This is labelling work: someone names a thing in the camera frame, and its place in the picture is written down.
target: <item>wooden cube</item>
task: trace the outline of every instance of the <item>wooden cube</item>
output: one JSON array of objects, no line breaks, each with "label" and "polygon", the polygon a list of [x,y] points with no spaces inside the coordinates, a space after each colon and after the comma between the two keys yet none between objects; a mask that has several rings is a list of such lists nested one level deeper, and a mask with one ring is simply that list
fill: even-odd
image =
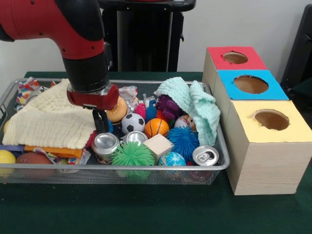
[{"label": "wooden cube", "polygon": [[252,47],[208,47],[202,82],[215,92],[219,70],[267,70],[261,57]]},{"label": "wooden cube", "polygon": [[218,71],[214,97],[221,111],[222,127],[228,118],[231,100],[289,100],[268,70]]},{"label": "wooden cube", "polygon": [[166,153],[171,152],[172,148],[175,146],[165,138],[162,134],[157,134],[156,136],[143,142],[152,152],[155,158],[155,165],[158,164],[159,159]]},{"label": "wooden cube", "polygon": [[312,131],[291,101],[232,101],[225,137],[235,195],[296,192],[312,156]]}]

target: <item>blue lid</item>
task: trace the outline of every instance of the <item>blue lid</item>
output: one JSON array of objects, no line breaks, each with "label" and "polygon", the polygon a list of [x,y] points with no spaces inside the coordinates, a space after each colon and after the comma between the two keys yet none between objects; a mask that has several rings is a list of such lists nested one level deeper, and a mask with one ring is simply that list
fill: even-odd
[{"label": "blue lid", "polygon": [[[218,71],[228,96],[233,100],[289,100],[279,83],[268,70],[222,70]],[[247,93],[240,90],[234,80],[241,76],[260,78],[268,85],[268,89],[260,94]]]}]

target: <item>metal mesh tray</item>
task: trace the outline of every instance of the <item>metal mesh tray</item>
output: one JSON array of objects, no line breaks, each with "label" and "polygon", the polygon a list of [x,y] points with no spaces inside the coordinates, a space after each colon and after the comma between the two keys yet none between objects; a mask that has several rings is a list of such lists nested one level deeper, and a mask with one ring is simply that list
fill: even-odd
[{"label": "metal mesh tray", "polygon": [[[15,114],[17,96],[17,83],[26,79],[12,82],[0,98],[0,140],[3,139],[4,124]],[[59,82],[60,79],[37,79],[43,86],[49,87],[51,81]],[[161,81],[125,81],[112,80],[119,87],[135,85],[138,87],[138,98],[143,99],[143,94],[148,97],[153,95]],[[205,92],[210,93],[206,84],[201,83]],[[217,141],[214,146],[219,152],[219,161],[215,166],[187,166],[187,167],[162,167],[162,166],[112,166],[99,165],[91,156],[87,165],[43,165],[43,164],[0,164],[1,171],[12,170],[7,178],[0,182],[7,183],[55,183],[55,184],[207,184],[210,185],[221,170],[230,164],[227,146],[220,125],[217,129]],[[140,181],[132,176],[123,177],[125,172],[133,175],[146,175],[147,179]]]}]

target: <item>red lid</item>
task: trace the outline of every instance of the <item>red lid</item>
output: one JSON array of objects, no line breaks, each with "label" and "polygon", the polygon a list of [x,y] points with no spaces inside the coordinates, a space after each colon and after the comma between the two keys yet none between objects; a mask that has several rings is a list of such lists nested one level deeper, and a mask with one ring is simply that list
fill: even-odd
[{"label": "red lid", "polygon": [[217,70],[267,70],[252,47],[208,47]]}]

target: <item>green spiky ball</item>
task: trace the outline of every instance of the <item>green spiky ball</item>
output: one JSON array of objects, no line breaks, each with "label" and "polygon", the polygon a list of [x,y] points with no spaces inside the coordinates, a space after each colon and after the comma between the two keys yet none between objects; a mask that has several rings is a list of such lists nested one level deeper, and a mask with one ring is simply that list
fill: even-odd
[{"label": "green spiky ball", "polygon": [[[118,166],[153,166],[155,159],[152,151],[144,144],[137,142],[124,143],[113,153],[112,165]],[[120,177],[127,177],[134,182],[145,181],[150,175],[149,171],[118,171]]]}]

